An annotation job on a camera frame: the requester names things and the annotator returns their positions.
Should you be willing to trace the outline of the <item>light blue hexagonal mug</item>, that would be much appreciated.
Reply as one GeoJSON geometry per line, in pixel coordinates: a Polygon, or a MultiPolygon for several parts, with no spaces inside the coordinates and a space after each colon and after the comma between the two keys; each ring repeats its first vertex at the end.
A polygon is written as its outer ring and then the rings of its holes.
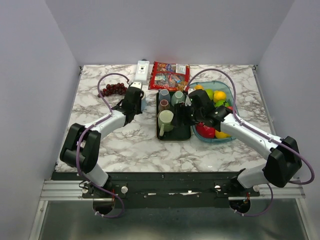
{"type": "Polygon", "coordinates": [[[143,94],[141,98],[141,111],[143,112],[147,106],[147,99],[146,99],[146,93],[143,94]]]}

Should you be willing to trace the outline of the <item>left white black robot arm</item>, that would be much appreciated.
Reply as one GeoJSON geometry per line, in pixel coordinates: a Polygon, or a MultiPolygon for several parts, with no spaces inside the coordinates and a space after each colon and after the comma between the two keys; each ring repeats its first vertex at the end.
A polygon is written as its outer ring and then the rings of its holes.
{"type": "Polygon", "coordinates": [[[93,191],[101,198],[107,197],[111,191],[107,182],[109,176],[98,164],[101,140],[142,113],[143,95],[140,87],[130,86],[112,112],[97,121],[86,125],[74,123],[69,128],[59,158],[94,183],[93,191]]]}

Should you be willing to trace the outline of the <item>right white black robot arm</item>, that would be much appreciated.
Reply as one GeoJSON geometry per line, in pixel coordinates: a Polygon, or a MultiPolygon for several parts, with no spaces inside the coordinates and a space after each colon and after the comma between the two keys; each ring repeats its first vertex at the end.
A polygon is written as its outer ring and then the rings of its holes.
{"type": "Polygon", "coordinates": [[[194,90],[185,102],[174,105],[172,125],[175,127],[204,124],[240,140],[257,153],[266,163],[242,169],[229,182],[228,191],[241,196],[255,185],[272,184],[283,188],[302,167],[297,141],[288,136],[281,138],[242,120],[234,109],[224,105],[215,107],[208,94],[194,90]]]}

